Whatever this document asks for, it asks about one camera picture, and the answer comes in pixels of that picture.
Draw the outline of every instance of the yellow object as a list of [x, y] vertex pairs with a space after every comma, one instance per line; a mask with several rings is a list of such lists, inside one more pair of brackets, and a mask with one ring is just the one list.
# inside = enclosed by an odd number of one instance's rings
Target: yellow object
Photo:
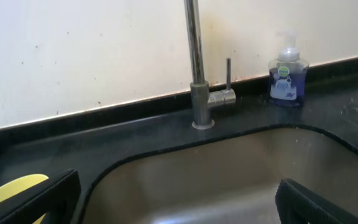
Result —
[[[12, 197], [15, 194], [22, 192], [36, 184], [41, 183], [42, 181], [48, 179], [46, 175], [43, 174], [31, 174], [23, 177], [19, 177], [15, 180], [10, 181], [2, 186], [0, 186], [0, 202], [5, 199]], [[40, 224], [44, 215], [42, 215], [35, 224]]]

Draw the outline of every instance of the chrome faucet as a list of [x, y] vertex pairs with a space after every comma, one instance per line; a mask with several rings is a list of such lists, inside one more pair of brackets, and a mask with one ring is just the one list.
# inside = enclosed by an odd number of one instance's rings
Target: chrome faucet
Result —
[[204, 78], [198, 0], [185, 0], [185, 11], [193, 74], [193, 82], [190, 83], [191, 103], [194, 112], [192, 126], [196, 129], [208, 129], [215, 124], [215, 121], [211, 119], [209, 111], [211, 108], [236, 102], [236, 94], [231, 89], [231, 59], [226, 59], [226, 89], [210, 93], [208, 82]]

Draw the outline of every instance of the countertop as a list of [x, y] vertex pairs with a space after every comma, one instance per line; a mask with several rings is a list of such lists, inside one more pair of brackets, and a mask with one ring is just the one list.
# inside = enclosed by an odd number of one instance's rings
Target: countertop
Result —
[[51, 176], [76, 169], [82, 188], [72, 219], [77, 223], [96, 181], [131, 159], [281, 127], [317, 131], [358, 154], [358, 118], [350, 115], [358, 114], [358, 108], [352, 107], [357, 97], [355, 73], [309, 85], [302, 108], [271, 105], [266, 95], [238, 96], [232, 108], [213, 111], [216, 124], [203, 131], [191, 127], [192, 110], [188, 109], [16, 144], [0, 154], [0, 185], [27, 174]]

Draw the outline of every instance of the sink basin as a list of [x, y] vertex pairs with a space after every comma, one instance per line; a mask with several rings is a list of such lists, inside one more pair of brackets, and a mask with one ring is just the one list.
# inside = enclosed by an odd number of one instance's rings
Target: sink basin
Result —
[[83, 223], [280, 223], [283, 178], [358, 216], [358, 156], [323, 134], [281, 128], [124, 164], [94, 188]]

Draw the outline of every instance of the white wall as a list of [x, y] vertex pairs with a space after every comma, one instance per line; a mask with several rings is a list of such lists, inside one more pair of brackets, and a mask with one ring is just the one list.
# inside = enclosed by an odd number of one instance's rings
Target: white wall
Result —
[[[200, 0], [210, 84], [267, 74], [298, 31], [312, 64], [358, 56], [358, 1]], [[189, 90], [183, 0], [0, 0], [0, 128]]]

